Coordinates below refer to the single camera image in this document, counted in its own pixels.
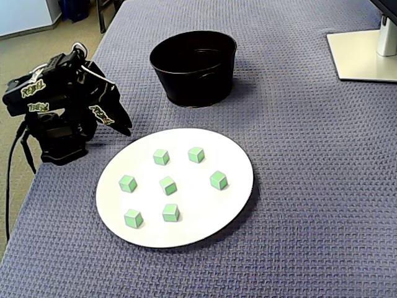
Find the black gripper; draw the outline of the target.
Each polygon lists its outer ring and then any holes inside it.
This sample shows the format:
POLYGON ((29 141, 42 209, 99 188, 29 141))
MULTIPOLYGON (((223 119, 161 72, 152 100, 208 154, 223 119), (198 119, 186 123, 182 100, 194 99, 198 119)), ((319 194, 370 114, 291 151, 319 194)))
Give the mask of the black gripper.
POLYGON ((79 83, 82 85, 83 103, 96 121, 130 136, 132 123, 120 103, 120 93, 93 61, 84 62, 79 83))

